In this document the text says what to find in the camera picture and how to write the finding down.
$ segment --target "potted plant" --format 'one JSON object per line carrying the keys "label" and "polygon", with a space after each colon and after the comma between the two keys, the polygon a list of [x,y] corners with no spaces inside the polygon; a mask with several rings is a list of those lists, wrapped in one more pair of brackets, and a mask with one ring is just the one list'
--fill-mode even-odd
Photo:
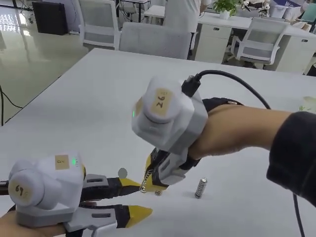
{"label": "potted plant", "polygon": [[213,4],[213,9],[220,13],[219,18],[227,20],[236,13],[235,0],[217,0]]}

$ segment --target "number label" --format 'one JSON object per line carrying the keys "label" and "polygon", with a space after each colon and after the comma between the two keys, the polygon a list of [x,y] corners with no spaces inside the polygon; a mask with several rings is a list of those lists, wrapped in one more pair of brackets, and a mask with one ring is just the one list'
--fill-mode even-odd
{"label": "number label", "polygon": [[55,169],[69,169],[69,157],[68,155],[56,155],[55,156]]}
{"label": "number label", "polygon": [[15,180],[11,180],[9,182],[8,191],[10,195],[15,196],[23,202],[28,202],[32,195],[31,189],[29,189],[25,185],[21,185]]}
{"label": "number label", "polygon": [[155,100],[152,104],[151,111],[157,115],[165,116],[171,102],[172,91],[165,88],[158,88],[155,94]]}

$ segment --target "metal spring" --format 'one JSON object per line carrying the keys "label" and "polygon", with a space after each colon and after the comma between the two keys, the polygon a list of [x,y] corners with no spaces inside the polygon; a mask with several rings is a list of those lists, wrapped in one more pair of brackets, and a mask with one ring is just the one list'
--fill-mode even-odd
{"label": "metal spring", "polygon": [[198,183],[198,187],[197,187],[197,191],[196,191],[196,198],[200,199],[203,195],[203,192],[206,188],[206,184],[207,184],[207,179],[206,178],[202,178],[200,179],[199,183]]}
{"label": "metal spring", "polygon": [[146,172],[145,176],[144,176],[144,179],[143,179],[143,182],[142,184],[140,185],[139,187],[139,191],[142,192],[142,193],[146,193],[146,185],[147,185],[147,180],[149,178],[149,176],[152,174],[153,170],[150,169]]}
{"label": "metal spring", "polygon": [[155,195],[156,195],[156,196],[161,196],[161,194],[162,194],[162,191],[158,191],[158,190],[155,191]]}

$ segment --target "office chair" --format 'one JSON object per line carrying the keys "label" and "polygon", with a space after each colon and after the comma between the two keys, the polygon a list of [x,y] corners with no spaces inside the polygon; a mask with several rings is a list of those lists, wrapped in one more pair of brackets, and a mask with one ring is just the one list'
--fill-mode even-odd
{"label": "office chair", "polygon": [[313,32],[316,24],[316,3],[310,3],[306,11],[301,16],[300,21],[311,25],[310,32]]}
{"label": "office chair", "polygon": [[119,50],[169,58],[187,59],[191,33],[166,26],[125,22]]}
{"label": "office chair", "polygon": [[119,48],[120,31],[112,0],[76,0],[80,18],[80,41]]}
{"label": "office chair", "polygon": [[278,44],[288,26],[286,22],[253,18],[243,40],[233,37],[231,58],[263,65],[273,64]]}

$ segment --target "glossy floor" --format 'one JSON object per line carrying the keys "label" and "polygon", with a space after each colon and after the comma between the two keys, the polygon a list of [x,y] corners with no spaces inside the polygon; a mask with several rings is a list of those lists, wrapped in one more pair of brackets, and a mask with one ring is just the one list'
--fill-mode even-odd
{"label": "glossy floor", "polygon": [[[28,12],[0,7],[0,85],[21,107],[88,52],[78,36],[40,34],[28,18]],[[18,110],[5,99],[4,120]]]}

